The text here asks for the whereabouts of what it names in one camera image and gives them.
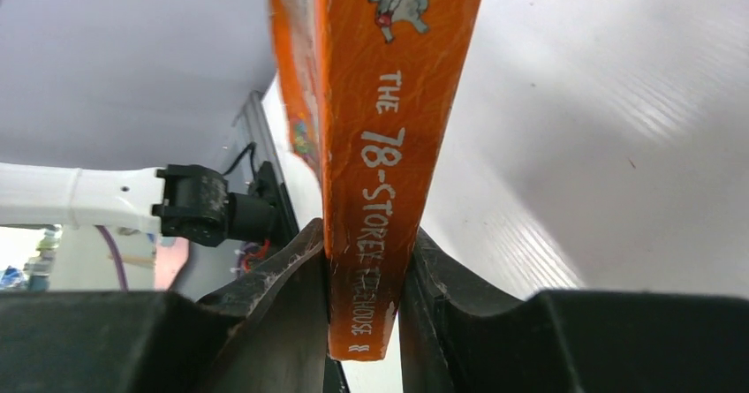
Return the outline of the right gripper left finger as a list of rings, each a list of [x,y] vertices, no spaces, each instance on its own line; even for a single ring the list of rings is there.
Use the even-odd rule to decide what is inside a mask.
[[[248,275],[174,291],[5,292],[4,392],[320,392],[322,221]]]

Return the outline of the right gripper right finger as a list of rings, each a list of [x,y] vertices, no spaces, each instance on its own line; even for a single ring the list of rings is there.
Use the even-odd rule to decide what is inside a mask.
[[[425,231],[399,309],[406,392],[745,392],[745,299],[543,290],[521,300]]]

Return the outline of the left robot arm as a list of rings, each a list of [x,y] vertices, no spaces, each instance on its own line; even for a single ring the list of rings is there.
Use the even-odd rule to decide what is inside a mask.
[[[269,197],[233,193],[200,165],[87,170],[3,163],[3,225],[111,225],[207,247],[226,240],[279,245],[282,213]]]

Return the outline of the orange Treehouse book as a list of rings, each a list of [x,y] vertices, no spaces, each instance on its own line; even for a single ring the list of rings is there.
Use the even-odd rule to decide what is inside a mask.
[[[291,150],[322,189],[329,355],[385,357],[481,0],[269,0]]]

